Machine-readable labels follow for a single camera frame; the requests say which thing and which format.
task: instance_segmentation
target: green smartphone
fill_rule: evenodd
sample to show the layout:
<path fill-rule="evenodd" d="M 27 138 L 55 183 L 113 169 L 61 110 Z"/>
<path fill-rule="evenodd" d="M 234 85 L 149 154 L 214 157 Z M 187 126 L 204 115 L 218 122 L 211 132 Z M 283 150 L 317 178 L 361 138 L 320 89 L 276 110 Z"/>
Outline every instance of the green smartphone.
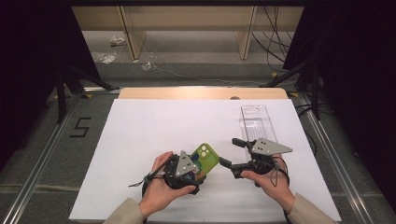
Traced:
<path fill-rule="evenodd" d="M 205 177 L 219 163 L 219 156 L 208 143 L 202 143 L 191 155 L 196 181 Z"/>

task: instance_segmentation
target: human arm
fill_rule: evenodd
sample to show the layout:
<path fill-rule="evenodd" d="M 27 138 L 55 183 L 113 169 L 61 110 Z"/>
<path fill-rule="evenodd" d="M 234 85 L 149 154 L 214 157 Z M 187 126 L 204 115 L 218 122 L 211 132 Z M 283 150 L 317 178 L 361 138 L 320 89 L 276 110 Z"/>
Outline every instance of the human arm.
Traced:
<path fill-rule="evenodd" d="M 281 159 L 275 158 L 282 170 L 285 170 L 285 163 Z M 330 217 L 314 206 L 300 194 L 294 196 L 289 188 L 288 179 L 281 173 L 277 175 L 276 187 L 271 181 L 271 172 L 266 175 L 258 175 L 252 171 L 244 171 L 242 177 L 258 183 L 262 190 L 272 199 L 274 199 L 283 210 L 288 214 L 288 218 L 293 224 L 311 224 L 311 223 L 335 223 Z"/>
<path fill-rule="evenodd" d="M 173 152 L 165 152 L 155 159 L 151 171 L 157 170 Z M 137 224 L 155 212 L 163 210 L 174 199 L 184 196 L 195 190 L 195 186 L 182 189 L 169 188 L 162 178 L 154 178 L 148 183 L 145 195 L 140 203 L 133 199 L 125 200 L 105 221 L 104 224 Z"/>

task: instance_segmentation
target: hand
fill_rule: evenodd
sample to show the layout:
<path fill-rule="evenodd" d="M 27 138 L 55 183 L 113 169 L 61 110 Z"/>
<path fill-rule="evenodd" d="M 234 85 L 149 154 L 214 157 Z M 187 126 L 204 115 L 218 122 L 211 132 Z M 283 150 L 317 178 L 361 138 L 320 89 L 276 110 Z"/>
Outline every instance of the hand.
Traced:
<path fill-rule="evenodd" d="M 285 171 L 285 163 L 281 159 L 274 159 L 279 163 L 282 170 Z M 262 190 L 275 201 L 289 214 L 294 204 L 294 195 L 291 193 L 288 179 L 280 172 L 277 173 L 277 184 L 276 187 L 271 182 L 271 172 L 265 175 L 258 175 L 253 171 L 244 171 L 241 174 L 242 177 L 250 179 L 258 183 Z M 272 176 L 273 182 L 276 181 L 276 174 Z"/>
<path fill-rule="evenodd" d="M 173 152 L 165 152 L 155 159 L 151 171 L 157 170 L 166 160 L 173 156 Z M 174 199 L 189 194 L 195 190 L 195 186 L 187 186 L 182 189 L 171 189 L 165 181 L 160 178 L 152 179 L 142 201 L 139 204 L 143 219 L 151 214 L 163 210 Z"/>

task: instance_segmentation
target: beige sleeve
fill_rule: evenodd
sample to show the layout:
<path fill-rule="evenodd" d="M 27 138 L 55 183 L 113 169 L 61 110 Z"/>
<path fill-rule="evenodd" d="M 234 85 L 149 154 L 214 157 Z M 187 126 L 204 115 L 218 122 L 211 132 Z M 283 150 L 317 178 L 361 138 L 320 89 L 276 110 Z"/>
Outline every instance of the beige sleeve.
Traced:
<path fill-rule="evenodd" d="M 104 224 L 141 224 L 143 216 L 139 204 L 133 199 L 125 200 L 114 212 L 107 218 Z"/>
<path fill-rule="evenodd" d="M 294 205 L 288 215 L 288 218 L 293 224 L 336 223 L 300 194 L 296 194 Z"/>

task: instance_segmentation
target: white tabletop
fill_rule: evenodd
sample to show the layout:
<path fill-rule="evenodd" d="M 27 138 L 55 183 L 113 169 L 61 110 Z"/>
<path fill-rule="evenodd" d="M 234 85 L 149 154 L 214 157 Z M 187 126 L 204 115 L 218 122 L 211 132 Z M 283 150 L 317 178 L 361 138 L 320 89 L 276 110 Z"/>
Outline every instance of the white tabletop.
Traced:
<path fill-rule="evenodd" d="M 249 160 L 232 138 L 242 138 L 241 105 L 265 105 L 278 143 L 292 147 L 283 157 L 290 170 L 290 188 L 340 221 L 299 118 L 290 100 L 115 100 L 108 115 L 70 219 L 103 221 L 126 198 L 141 199 L 142 180 L 154 159 L 165 151 L 192 153 L 208 143 L 219 156 Z M 149 221 L 278 222 L 281 207 L 246 179 L 234 179 L 218 165 L 196 195 L 173 201 Z"/>

